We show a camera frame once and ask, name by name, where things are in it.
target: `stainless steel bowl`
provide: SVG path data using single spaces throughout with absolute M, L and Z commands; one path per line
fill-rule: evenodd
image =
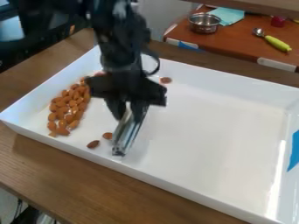
M 204 12 L 193 14 L 189 17 L 190 28 L 196 33 L 214 33 L 217 31 L 221 19 Z

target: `blue tape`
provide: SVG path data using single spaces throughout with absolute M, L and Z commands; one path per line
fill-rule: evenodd
M 299 163 L 299 130 L 293 134 L 292 154 L 289 158 L 288 172 Z
M 178 41 L 178 46 L 182 47 L 184 49 L 193 50 L 193 51 L 197 51 L 197 52 L 200 52 L 200 53 L 204 52 L 204 50 L 198 49 L 198 48 L 190 46 L 190 45 L 186 45 L 182 41 Z

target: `white plastic tray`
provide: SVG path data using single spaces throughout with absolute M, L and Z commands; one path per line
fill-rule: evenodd
M 299 89 L 162 59 L 168 106 L 150 107 L 124 158 L 101 139 L 117 122 L 92 99 L 80 127 L 51 138 L 49 101 L 101 69 L 97 47 L 11 105 L 16 132 L 251 223 L 299 222 L 299 167 L 287 171 L 299 127 Z M 146 67 L 151 61 L 144 58 Z M 89 150 L 96 139 L 101 147 Z

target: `yellow handle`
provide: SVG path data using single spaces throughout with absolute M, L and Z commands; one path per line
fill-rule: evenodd
M 267 40 L 267 42 L 269 42 L 272 46 L 276 47 L 277 49 L 283 51 L 283 52 L 289 52 L 292 51 L 292 48 L 290 48 L 289 45 L 287 45 L 286 43 L 282 42 L 281 40 L 279 40 L 278 38 L 274 38 L 271 36 L 266 36 L 265 39 Z

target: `spoon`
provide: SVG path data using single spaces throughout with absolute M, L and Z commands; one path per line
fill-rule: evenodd
M 276 47 L 277 49 L 279 49 L 283 52 L 288 53 L 289 51 L 292 51 L 292 48 L 290 48 L 289 45 L 282 42 L 278 38 L 274 38 L 274 37 L 271 37 L 271 36 L 268 36 L 268 35 L 265 36 L 265 32 L 261 28 L 254 28 L 253 29 L 253 34 L 255 36 L 264 38 L 270 45 Z

